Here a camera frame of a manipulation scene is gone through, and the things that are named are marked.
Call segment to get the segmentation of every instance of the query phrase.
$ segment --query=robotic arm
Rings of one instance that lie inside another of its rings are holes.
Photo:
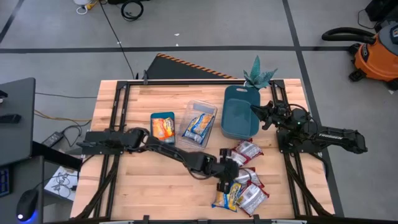
[[[83,150],[88,149],[91,152],[101,150],[101,152],[103,152],[110,148],[121,153],[123,153],[123,151],[130,153],[141,153],[145,151],[157,152],[181,162],[188,169],[189,174],[196,179],[205,180],[210,177],[218,178],[217,191],[226,194],[229,193],[233,180],[237,178],[239,174],[238,164],[228,158],[228,156],[231,155],[229,149],[220,149],[220,161],[217,162],[217,158],[211,154],[184,151],[150,136],[148,130],[142,128],[133,128],[126,133],[110,130],[92,131],[90,132],[89,138],[90,140],[95,139],[95,141],[78,143]]]
[[[355,154],[368,151],[365,138],[358,131],[319,126],[300,105],[274,106],[270,101],[265,106],[251,105],[251,109],[260,121],[265,122],[263,130],[267,130],[272,124],[280,128],[277,137],[283,151],[320,152],[330,145],[340,146]]]

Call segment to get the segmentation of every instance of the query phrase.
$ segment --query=wooden table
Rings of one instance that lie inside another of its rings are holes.
[[[116,82],[116,80],[101,82],[91,125],[92,131],[102,131],[109,127]],[[300,80],[287,79],[285,85],[289,103],[300,104],[307,108]],[[132,86],[126,129],[133,127],[149,129],[150,114],[164,111],[175,113],[175,124],[178,129],[188,101],[207,101],[217,106],[218,112],[205,152],[218,157],[220,148],[234,147],[238,143],[236,140],[225,138],[221,133],[224,90],[227,86]],[[260,93],[261,105],[272,99],[270,88],[262,89]],[[246,167],[256,168],[260,180],[265,185],[264,190],[271,195],[255,213],[259,214],[260,218],[293,218],[284,158],[278,150],[275,127],[267,131],[260,128],[253,141],[261,146],[264,155],[252,160]],[[333,213],[323,164],[308,154],[302,154],[301,158],[307,187],[323,207]],[[78,215],[96,192],[102,161],[103,156],[95,156],[82,168],[71,217]],[[210,206],[215,199],[216,183],[216,178],[196,180],[188,174],[181,163],[154,152],[125,153],[119,163],[112,220],[142,220],[144,215],[150,215],[151,220],[250,218],[241,210],[234,213]],[[303,213],[301,194],[297,196],[300,211]],[[102,215],[106,207],[106,198],[103,197]]]

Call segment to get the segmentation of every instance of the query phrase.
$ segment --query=computer mouse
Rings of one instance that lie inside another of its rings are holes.
[[[37,198],[39,192],[36,189],[30,189],[25,191],[17,204],[17,218],[20,221],[27,221],[30,219],[35,212]]]

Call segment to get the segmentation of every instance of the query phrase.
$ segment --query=yellow black hazard stripe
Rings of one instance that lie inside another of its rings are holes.
[[[174,61],[174,62],[178,62],[178,63],[184,64],[184,65],[191,66],[192,68],[200,69],[200,70],[203,70],[203,71],[205,71],[205,72],[209,72],[209,73],[212,73],[212,74],[214,74],[214,75],[218,75],[219,77],[236,79],[235,77],[232,77],[231,75],[227,75],[227,74],[224,74],[224,73],[221,73],[221,72],[217,72],[217,71],[214,71],[214,70],[212,70],[212,69],[210,69],[210,68],[205,68],[205,67],[200,66],[200,65],[195,65],[194,63],[186,62],[186,61],[184,61],[184,60],[181,60],[181,59],[179,59],[179,58],[175,58],[175,57],[169,56],[169,55],[167,55],[167,54],[160,54],[160,53],[159,53],[159,54],[157,54],[156,56],[157,56],[157,57],[167,58],[167,59],[170,59],[170,60],[172,60],[172,61]]]

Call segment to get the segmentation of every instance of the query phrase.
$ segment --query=orange shop vacuum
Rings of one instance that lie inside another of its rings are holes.
[[[354,56],[356,70],[349,79],[358,82],[364,77],[382,80],[391,90],[398,90],[398,24],[382,28],[372,34],[366,30],[340,27],[322,35],[326,41],[358,41],[348,52]]]

